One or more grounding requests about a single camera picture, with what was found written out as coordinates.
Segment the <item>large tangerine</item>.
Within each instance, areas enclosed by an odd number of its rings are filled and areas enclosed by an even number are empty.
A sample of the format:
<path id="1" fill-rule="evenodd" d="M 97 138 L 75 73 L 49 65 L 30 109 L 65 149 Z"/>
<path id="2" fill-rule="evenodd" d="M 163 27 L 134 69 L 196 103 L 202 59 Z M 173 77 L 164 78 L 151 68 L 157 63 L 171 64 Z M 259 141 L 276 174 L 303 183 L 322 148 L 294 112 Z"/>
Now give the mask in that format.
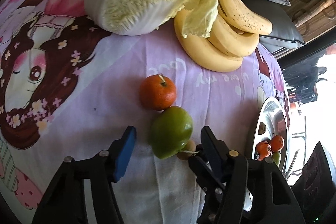
<path id="1" fill-rule="evenodd" d="M 270 140 L 272 152 L 280 152 L 284 148 L 284 138 L 281 135 L 274 135 Z"/>

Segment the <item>bunch of yellow bananas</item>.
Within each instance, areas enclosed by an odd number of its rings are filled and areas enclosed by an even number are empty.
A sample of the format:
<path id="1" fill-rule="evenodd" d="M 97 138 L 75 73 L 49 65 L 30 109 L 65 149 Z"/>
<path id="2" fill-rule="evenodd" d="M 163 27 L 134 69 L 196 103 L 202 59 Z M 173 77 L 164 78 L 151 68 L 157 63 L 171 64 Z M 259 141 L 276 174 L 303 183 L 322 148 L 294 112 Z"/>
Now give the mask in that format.
<path id="1" fill-rule="evenodd" d="M 182 10 L 174 18 L 176 36 L 189 57 L 201 67 L 215 72 L 238 69 L 259 43 L 260 35 L 272 32 L 272 23 L 251 11 L 241 0 L 219 0 L 217 18 L 209 36 L 183 31 L 190 12 Z"/>

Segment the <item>pink cartoon tablecloth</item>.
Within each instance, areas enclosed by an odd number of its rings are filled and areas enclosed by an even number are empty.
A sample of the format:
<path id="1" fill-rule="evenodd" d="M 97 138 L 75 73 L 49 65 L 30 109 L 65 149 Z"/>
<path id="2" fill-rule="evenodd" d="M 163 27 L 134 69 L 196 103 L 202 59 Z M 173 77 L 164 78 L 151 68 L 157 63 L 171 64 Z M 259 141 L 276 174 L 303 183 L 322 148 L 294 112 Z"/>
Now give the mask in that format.
<path id="1" fill-rule="evenodd" d="M 21 223 L 31 223 L 64 157 L 90 158 L 127 126 L 137 142 L 114 186 L 125 223 L 195 223 L 204 200 L 187 162 L 160 160 L 147 143 L 155 112 L 138 99 L 141 82 L 162 73 L 176 105 L 192 117 L 192 138 L 211 127 L 244 151 L 249 127 L 268 97 L 288 109 L 285 81 L 263 46 L 229 73 L 195 64 L 167 22 L 143 36 L 98 28 L 84 0 L 6 0 L 1 5 L 1 194 Z"/>

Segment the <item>large steel bowl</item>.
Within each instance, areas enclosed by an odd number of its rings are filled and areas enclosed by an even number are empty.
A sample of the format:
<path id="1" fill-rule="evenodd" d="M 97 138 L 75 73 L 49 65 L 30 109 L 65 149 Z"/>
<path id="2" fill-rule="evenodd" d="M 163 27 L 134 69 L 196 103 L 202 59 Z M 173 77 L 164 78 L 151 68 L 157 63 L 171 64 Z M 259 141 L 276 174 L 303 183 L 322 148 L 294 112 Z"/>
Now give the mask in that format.
<path id="1" fill-rule="evenodd" d="M 258 134 L 260 122 L 266 124 L 267 130 L 263 135 Z M 256 145 L 260 141 L 270 141 L 274 135 L 281 135 L 284 138 L 284 148 L 281 152 L 281 162 L 279 169 L 282 174 L 285 174 L 286 165 L 288 161 L 288 129 L 286 125 L 285 110 L 280 102 L 274 97 L 269 97 L 261 106 L 261 110 L 256 119 L 256 124 L 251 130 L 252 144 L 250 145 L 250 152 L 248 156 L 257 160 L 259 155 L 256 151 Z"/>

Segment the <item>green jujube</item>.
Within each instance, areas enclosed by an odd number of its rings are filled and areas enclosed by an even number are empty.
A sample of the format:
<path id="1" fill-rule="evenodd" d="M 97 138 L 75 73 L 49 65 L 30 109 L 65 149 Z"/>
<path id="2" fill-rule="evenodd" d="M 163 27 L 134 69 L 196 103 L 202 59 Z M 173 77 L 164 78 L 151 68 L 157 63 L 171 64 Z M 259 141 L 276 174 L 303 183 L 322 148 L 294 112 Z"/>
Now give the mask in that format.
<path id="1" fill-rule="evenodd" d="M 272 159 L 274 163 L 279 167 L 281 162 L 281 152 L 274 152 L 272 154 Z"/>
<path id="2" fill-rule="evenodd" d="M 171 106 L 161 112 L 151 124 L 148 142 L 154 155 L 167 159 L 179 153 L 193 133 L 193 119 L 178 106 Z"/>

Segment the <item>brown longan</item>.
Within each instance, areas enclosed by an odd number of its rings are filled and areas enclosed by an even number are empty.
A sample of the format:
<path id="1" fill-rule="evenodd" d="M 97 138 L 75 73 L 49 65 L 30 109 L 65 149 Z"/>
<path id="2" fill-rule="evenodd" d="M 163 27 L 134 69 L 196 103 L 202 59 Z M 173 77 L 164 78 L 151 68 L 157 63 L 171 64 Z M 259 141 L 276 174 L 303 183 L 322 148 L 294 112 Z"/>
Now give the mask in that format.
<path id="1" fill-rule="evenodd" d="M 196 143 L 190 139 L 183 149 L 177 153 L 177 158 L 180 160 L 188 160 L 191 156 L 196 154 L 196 148 Z"/>
<path id="2" fill-rule="evenodd" d="M 258 128 L 258 134 L 263 135 L 267 130 L 266 124 L 263 122 L 260 122 L 259 128 Z"/>

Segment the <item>grey leather cushion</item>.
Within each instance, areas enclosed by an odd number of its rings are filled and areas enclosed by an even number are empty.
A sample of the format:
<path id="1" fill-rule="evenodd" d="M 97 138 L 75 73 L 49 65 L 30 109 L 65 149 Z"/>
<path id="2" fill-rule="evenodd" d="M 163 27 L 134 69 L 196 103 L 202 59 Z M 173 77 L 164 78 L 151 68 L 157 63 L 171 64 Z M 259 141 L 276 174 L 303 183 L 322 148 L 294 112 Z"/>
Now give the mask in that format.
<path id="1" fill-rule="evenodd" d="M 267 0 L 242 0 L 253 12 L 268 19 L 273 30 L 269 35 L 260 35 L 260 43 L 273 55 L 305 45 L 295 24 L 278 3 Z"/>

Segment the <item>tangerine with stem strip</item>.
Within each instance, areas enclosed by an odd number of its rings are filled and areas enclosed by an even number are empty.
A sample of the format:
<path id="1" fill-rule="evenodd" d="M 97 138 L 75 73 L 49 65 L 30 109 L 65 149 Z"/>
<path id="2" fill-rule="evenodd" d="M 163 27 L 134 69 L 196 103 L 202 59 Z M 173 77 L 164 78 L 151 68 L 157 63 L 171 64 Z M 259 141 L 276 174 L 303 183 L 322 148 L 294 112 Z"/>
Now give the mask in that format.
<path id="1" fill-rule="evenodd" d="M 272 147 L 267 141 L 260 141 L 256 145 L 256 151 L 259 155 L 258 160 L 262 161 L 264 158 L 269 157 L 272 153 Z"/>

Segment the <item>small tangerine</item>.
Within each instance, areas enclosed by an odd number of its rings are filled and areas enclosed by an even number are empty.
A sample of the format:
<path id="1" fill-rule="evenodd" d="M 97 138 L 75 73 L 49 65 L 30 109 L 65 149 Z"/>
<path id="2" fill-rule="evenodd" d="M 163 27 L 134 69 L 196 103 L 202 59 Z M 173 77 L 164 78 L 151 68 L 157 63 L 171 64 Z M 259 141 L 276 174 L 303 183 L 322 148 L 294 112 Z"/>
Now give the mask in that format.
<path id="1" fill-rule="evenodd" d="M 165 110 L 175 102 L 176 98 L 175 83 L 162 74 L 147 77 L 139 88 L 139 100 L 147 109 Z"/>

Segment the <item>black folding chair outside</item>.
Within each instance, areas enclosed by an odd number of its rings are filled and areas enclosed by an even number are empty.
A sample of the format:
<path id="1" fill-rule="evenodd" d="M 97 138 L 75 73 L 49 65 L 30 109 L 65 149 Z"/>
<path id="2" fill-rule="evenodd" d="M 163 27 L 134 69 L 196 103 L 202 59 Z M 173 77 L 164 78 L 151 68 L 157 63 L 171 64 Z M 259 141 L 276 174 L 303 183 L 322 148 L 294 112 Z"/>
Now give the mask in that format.
<path id="1" fill-rule="evenodd" d="M 317 100 L 317 83 L 327 81 L 326 78 L 321 77 L 327 72 L 327 67 L 317 65 L 324 55 L 326 55 L 325 50 L 283 70 L 290 103 L 306 104 Z"/>

